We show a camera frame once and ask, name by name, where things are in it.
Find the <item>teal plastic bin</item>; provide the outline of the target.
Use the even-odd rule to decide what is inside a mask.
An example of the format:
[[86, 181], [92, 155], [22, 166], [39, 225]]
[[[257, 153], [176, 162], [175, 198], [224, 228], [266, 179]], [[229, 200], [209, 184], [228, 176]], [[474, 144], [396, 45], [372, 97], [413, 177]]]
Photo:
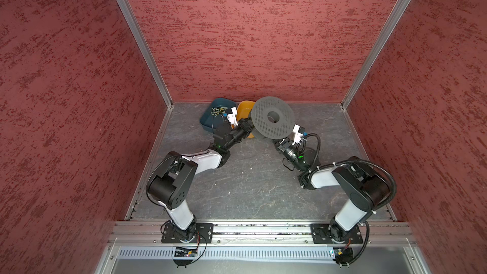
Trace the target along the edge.
[[213, 100], [200, 118], [203, 130], [214, 133], [222, 123], [228, 122], [227, 114], [232, 112], [232, 107], [237, 108], [237, 103], [232, 100], [226, 98]]

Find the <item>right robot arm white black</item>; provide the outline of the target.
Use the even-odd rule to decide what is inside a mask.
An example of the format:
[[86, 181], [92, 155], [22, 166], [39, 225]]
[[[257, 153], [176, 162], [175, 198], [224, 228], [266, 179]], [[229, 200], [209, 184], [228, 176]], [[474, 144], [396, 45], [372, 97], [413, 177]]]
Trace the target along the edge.
[[373, 162], [350, 157], [321, 166], [318, 162], [321, 141], [317, 141], [315, 149], [304, 143], [295, 144], [289, 138], [274, 140], [273, 143], [284, 156], [284, 161], [293, 166], [291, 171], [300, 172], [298, 181], [302, 189], [339, 186], [347, 195], [345, 205], [328, 226], [327, 237], [335, 243], [349, 240], [354, 228], [389, 204], [397, 193], [393, 176]]

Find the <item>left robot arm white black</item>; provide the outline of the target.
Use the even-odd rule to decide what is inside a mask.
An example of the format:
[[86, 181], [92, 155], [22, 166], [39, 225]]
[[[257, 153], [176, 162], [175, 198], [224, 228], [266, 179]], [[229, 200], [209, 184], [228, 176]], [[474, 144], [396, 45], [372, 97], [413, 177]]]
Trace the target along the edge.
[[224, 166], [230, 149], [246, 139], [254, 130], [251, 118], [243, 118], [235, 127], [220, 125], [214, 142], [203, 152], [183, 155], [172, 151], [151, 173], [146, 184], [148, 200], [161, 206], [169, 215], [169, 224], [181, 242], [197, 236], [196, 217], [189, 209], [186, 196], [197, 174]]

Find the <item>right aluminium corner post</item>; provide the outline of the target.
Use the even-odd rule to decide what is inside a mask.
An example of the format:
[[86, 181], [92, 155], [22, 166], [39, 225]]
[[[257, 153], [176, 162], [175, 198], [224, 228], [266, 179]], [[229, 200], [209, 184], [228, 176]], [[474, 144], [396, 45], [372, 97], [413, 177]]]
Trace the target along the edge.
[[389, 16], [387, 17], [382, 29], [380, 30], [377, 39], [375, 40], [374, 45], [369, 51], [369, 54], [367, 55], [364, 63], [362, 64], [350, 89], [348, 90], [343, 101], [341, 102], [341, 109], [343, 111], [347, 111], [352, 100], [357, 94], [360, 86], [365, 81], [375, 61], [379, 57], [382, 49], [385, 47], [387, 41], [389, 40], [390, 36], [394, 32], [396, 26], [398, 25], [399, 21], [401, 20], [404, 12], [408, 8], [408, 5], [410, 4], [411, 1], [412, 0], [397, 0], [396, 3], [394, 4]]

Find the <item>left aluminium corner post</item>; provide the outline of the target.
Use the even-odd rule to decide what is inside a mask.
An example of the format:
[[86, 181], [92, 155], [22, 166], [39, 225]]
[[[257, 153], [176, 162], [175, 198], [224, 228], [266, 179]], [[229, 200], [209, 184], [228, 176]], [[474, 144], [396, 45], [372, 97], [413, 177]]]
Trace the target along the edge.
[[172, 110], [174, 107], [174, 101], [171, 98], [169, 90], [163, 80], [161, 72], [157, 66], [155, 58], [149, 48], [147, 40], [144, 37], [144, 34], [141, 30], [141, 27], [136, 19], [134, 11], [129, 3], [129, 0], [116, 0], [117, 4], [124, 16], [126, 23], [134, 37], [134, 40], [137, 43], [137, 46], [144, 58], [144, 61], [159, 89], [161, 96], [166, 104], [166, 107], [169, 110]]

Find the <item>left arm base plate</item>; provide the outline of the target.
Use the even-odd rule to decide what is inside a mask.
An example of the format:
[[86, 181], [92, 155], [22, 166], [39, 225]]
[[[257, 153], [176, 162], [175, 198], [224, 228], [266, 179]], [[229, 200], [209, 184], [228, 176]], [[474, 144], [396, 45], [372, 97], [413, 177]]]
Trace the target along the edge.
[[173, 223], [164, 225], [161, 229], [163, 244], [196, 244], [198, 241], [211, 243], [214, 225], [212, 223], [191, 223], [186, 230], [178, 228]]

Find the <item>yellow plastic bin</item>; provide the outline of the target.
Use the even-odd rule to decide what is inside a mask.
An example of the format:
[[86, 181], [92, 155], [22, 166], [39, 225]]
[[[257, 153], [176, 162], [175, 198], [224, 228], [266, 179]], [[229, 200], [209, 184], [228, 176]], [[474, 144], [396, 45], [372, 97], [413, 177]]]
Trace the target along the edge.
[[238, 104], [238, 107], [237, 107], [237, 126], [235, 126], [235, 128], [239, 127], [241, 119], [246, 120], [246, 119], [250, 118], [251, 110], [252, 110], [254, 105], [255, 105], [254, 101], [248, 101], [248, 100], [241, 101]]

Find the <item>grey cable spool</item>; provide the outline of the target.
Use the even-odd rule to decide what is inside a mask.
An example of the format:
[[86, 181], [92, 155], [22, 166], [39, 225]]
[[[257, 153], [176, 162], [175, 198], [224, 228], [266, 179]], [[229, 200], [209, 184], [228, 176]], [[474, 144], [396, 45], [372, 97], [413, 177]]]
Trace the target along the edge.
[[289, 136], [295, 126], [291, 107], [274, 96], [260, 98], [253, 106], [249, 117], [254, 125], [252, 134], [257, 139], [282, 139]]

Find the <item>aluminium corner post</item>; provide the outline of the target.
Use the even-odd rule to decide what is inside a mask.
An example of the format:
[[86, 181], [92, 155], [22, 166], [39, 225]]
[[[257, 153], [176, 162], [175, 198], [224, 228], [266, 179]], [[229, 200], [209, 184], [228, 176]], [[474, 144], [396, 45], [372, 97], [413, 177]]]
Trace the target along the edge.
[[377, 39], [375, 40], [374, 45], [369, 51], [369, 54], [367, 55], [364, 63], [362, 64], [350, 89], [348, 90], [343, 101], [341, 102], [341, 109], [343, 111], [347, 111], [352, 100], [357, 94], [360, 86], [365, 81], [375, 61], [379, 57], [382, 49], [385, 47], [387, 41], [389, 40], [390, 36], [394, 32], [396, 26], [398, 25], [399, 21], [401, 20], [404, 12], [408, 8], [408, 5], [410, 4], [411, 1], [412, 0], [397, 0], [396, 3], [394, 4], [389, 16], [387, 17], [382, 29], [380, 30]]
[[161, 96], [166, 104], [166, 107], [169, 110], [172, 110], [174, 107], [174, 101], [171, 98], [169, 90], [163, 80], [161, 72], [157, 66], [155, 58], [149, 48], [147, 40], [144, 37], [144, 34], [141, 30], [141, 27], [136, 19], [134, 11], [129, 3], [129, 0], [116, 0], [117, 4], [124, 16], [126, 23], [134, 37], [134, 40], [137, 43], [137, 46], [144, 58], [144, 61], [159, 89]]

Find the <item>aluminium front rail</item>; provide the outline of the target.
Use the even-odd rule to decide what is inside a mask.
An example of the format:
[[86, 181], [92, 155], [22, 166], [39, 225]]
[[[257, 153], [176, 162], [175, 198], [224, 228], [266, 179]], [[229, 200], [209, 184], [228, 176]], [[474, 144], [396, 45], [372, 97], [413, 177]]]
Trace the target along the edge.
[[[314, 244], [311, 224], [328, 224], [327, 221], [302, 220], [202, 220], [214, 225], [209, 246], [330, 246]], [[163, 244], [163, 220], [118, 221], [108, 243], [117, 246], [170, 246]], [[372, 221], [369, 223], [369, 247], [417, 247], [417, 239], [408, 223]]]

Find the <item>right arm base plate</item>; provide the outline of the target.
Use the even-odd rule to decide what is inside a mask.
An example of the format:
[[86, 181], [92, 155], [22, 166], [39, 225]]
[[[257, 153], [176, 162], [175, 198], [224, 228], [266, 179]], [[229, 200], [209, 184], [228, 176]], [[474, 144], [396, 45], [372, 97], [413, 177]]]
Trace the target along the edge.
[[338, 224], [311, 224], [311, 236], [314, 244], [362, 244], [363, 238], [359, 225], [345, 231]]

